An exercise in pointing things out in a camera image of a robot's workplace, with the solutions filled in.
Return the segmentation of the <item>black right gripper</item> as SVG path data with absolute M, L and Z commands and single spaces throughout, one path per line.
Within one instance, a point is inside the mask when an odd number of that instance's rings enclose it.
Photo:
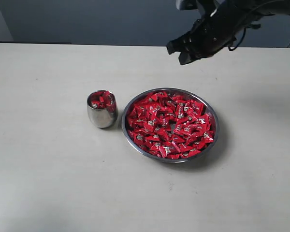
M 261 18 L 254 11 L 254 0 L 225 0 L 216 6 L 213 0 L 197 0 L 200 21 L 185 35 L 166 44 L 168 54 L 180 52 L 180 65 L 187 65 L 216 54 L 234 41 L 234 35 Z

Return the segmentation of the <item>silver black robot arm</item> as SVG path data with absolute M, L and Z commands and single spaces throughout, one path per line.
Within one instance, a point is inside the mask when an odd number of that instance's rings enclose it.
M 257 21 L 263 17 L 290 16 L 290 0 L 178 0 L 176 6 L 180 11 L 198 10 L 201 15 L 188 32 L 166 45 L 170 55 L 179 53 L 181 65 L 210 58 L 225 47 L 234 51 L 242 43 L 235 44 L 236 34 L 259 29 Z

